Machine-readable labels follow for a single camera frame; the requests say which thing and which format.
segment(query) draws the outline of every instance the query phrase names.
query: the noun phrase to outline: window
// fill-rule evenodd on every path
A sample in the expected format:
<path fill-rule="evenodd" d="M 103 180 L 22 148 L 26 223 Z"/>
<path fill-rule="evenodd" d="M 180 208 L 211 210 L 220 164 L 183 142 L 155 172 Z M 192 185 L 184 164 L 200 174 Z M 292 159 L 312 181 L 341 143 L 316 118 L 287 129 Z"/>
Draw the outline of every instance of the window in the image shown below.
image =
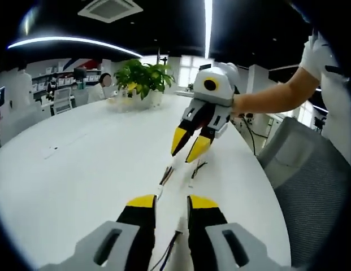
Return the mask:
<path fill-rule="evenodd" d="M 187 87 L 194 83 L 199 67 L 206 64 L 213 64 L 214 59 L 205 59 L 197 56 L 182 55 L 179 70 L 179 86 Z"/>
<path fill-rule="evenodd" d="M 168 58 L 168 55 L 160 55 L 160 59 L 162 58 Z M 157 63 L 157 55 L 147 55 L 144 56 L 143 58 L 140 58 L 139 61 L 142 64 L 151 64 L 151 65 L 156 65 Z"/>
<path fill-rule="evenodd" d="M 300 114 L 298 115 L 298 121 L 305 124 L 308 127 L 312 125 L 312 116 L 313 116 L 313 105 L 306 101 L 300 107 Z"/>

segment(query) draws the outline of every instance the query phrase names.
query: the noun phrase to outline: robotic gripper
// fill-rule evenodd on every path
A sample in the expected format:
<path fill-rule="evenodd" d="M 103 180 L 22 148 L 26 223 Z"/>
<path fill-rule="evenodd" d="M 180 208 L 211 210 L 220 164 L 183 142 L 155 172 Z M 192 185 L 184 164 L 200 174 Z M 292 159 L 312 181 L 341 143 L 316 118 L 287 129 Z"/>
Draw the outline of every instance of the robotic gripper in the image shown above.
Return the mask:
<path fill-rule="evenodd" d="M 175 156 L 198 129 L 186 162 L 191 163 L 205 153 L 214 138 L 219 138 L 227 128 L 233 105 L 235 87 L 239 82 L 237 67 L 232 63 L 219 63 L 198 72 L 194 82 L 194 98 L 185 109 L 176 128 L 171 155 Z"/>

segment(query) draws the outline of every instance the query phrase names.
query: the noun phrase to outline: ceiling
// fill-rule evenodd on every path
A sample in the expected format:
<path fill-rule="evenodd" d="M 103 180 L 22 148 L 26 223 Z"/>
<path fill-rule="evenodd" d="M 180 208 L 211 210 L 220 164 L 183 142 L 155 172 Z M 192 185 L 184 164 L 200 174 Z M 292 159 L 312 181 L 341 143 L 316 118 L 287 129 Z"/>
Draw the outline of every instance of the ceiling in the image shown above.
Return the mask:
<path fill-rule="evenodd" d="M 38 36 L 77 36 L 124 47 L 142 55 L 170 56 L 205 53 L 205 12 L 203 0 L 134 0 L 143 12 L 107 24 L 77 13 L 92 0 L 20 1 L 0 41 L 4 46 Z M 21 20 L 32 9 L 29 32 Z M 281 0 L 213 0 L 210 57 L 243 67 L 252 64 L 275 69 L 299 63 L 309 25 Z M 0 69 L 16 66 L 19 56 L 28 62 L 53 58 L 94 58 L 120 61 L 130 55 L 113 49 L 74 42 L 32 44 L 6 50 Z M 270 79 L 285 82 L 295 68 L 270 72 Z M 320 93 L 311 101 L 324 107 Z"/>

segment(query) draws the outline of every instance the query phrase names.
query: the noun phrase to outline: chair back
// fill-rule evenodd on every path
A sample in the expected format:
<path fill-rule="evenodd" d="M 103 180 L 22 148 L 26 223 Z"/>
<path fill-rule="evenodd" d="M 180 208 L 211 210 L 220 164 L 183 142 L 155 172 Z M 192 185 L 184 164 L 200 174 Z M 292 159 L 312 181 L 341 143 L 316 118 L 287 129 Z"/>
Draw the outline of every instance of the chair back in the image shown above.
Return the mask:
<path fill-rule="evenodd" d="M 72 109 L 70 95 L 71 88 L 58 89 L 55 91 L 53 101 L 53 111 L 55 115 Z"/>
<path fill-rule="evenodd" d="M 258 159 L 283 212 L 292 266 L 304 266 L 340 214 L 351 166 L 328 139 L 291 118 L 282 122 Z"/>
<path fill-rule="evenodd" d="M 76 107 L 84 106 L 89 99 L 88 88 L 74 89 L 71 93 L 75 97 Z"/>
<path fill-rule="evenodd" d="M 322 147 L 325 141 L 309 127 L 286 117 L 257 159 L 275 189 L 291 178 L 307 161 L 312 150 Z"/>

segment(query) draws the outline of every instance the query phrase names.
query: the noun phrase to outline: black wire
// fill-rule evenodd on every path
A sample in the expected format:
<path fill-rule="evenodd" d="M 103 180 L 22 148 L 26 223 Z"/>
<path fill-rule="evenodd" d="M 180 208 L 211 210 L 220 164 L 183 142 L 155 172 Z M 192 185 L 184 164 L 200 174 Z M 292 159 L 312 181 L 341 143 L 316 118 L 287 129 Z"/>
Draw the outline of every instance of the black wire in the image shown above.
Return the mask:
<path fill-rule="evenodd" d="M 163 185 L 163 184 L 164 184 L 166 178 L 167 178 L 168 175 L 171 173 L 171 170 L 172 170 L 172 167 L 168 167 L 168 168 L 165 170 L 164 175 L 163 175 L 163 178 L 162 178 L 162 180 L 161 180 L 160 183 L 159 183 L 160 185 Z"/>
<path fill-rule="evenodd" d="M 253 154 L 255 155 L 255 144 L 254 144 L 254 138 L 253 138 L 253 133 L 252 133 L 252 130 L 249 128 L 248 123 L 247 123 L 247 121 L 245 120 L 245 118 L 244 118 L 243 116 L 242 116 L 242 119 L 243 119 L 243 121 L 244 121 L 244 123 L 245 123 L 245 126 L 247 127 L 247 129 L 248 129 L 249 133 L 250 133 L 250 136 L 252 137 L 252 143 L 253 143 Z"/>
<path fill-rule="evenodd" d="M 265 138 L 265 139 L 268 139 L 268 137 L 266 137 L 265 135 L 257 134 L 257 133 L 255 133 L 253 130 L 252 130 L 252 133 L 255 134 L 255 135 L 257 135 L 257 136 L 259 136 L 259 137 L 263 137 L 263 138 Z"/>
<path fill-rule="evenodd" d="M 168 260 L 169 260 L 169 257 L 170 257 L 170 254 L 171 254 L 171 250 L 173 249 L 173 246 L 174 246 L 174 244 L 175 244 L 176 237 L 177 237 L 180 233 L 181 233 L 180 231 L 176 231 L 175 234 L 174 234 L 174 236 L 173 236 L 173 238 L 171 239 L 172 242 L 170 242 L 171 244 L 170 244 L 169 250 L 168 250 L 168 252 L 167 252 L 167 255 L 166 255 L 166 257 L 165 257 L 165 260 L 164 260 L 162 266 L 160 267 L 159 271 L 163 271 L 163 270 L 164 270 L 165 265 L 167 264 L 167 262 L 168 262 Z"/>
<path fill-rule="evenodd" d="M 180 233 L 181 233 L 180 231 L 175 231 L 175 234 L 174 234 L 173 237 L 171 238 L 170 243 L 169 243 L 169 245 L 167 246 L 167 248 L 166 248 L 166 250 L 165 250 L 163 256 L 162 256 L 162 257 L 160 258 L 160 260 L 151 268 L 150 271 L 153 271 L 153 270 L 160 264 L 160 262 L 164 259 L 164 257 L 166 257 L 164 263 L 167 262 L 167 260 L 169 259 L 171 250 L 172 250 L 172 248 L 173 248 L 173 246 L 174 246 L 174 244 L 175 244 L 176 238 L 177 238 L 177 236 L 178 236 Z"/>
<path fill-rule="evenodd" d="M 161 263 L 161 261 L 164 259 L 165 255 L 166 255 L 167 252 L 169 251 L 169 248 L 170 248 L 169 246 L 166 248 L 166 250 L 165 250 L 163 256 L 162 256 L 162 257 L 160 258 L 160 260 L 153 266 L 153 268 L 151 268 L 150 271 L 153 271 L 153 270 L 155 269 L 155 267 L 157 267 L 157 266 Z"/>
<path fill-rule="evenodd" d="M 206 165 L 208 162 L 203 162 L 202 164 L 200 164 L 199 166 L 197 166 L 197 168 L 193 171 L 193 174 L 192 174 L 192 179 L 194 179 L 194 177 L 196 176 L 196 174 L 198 173 L 198 170 L 203 167 L 204 165 Z"/>

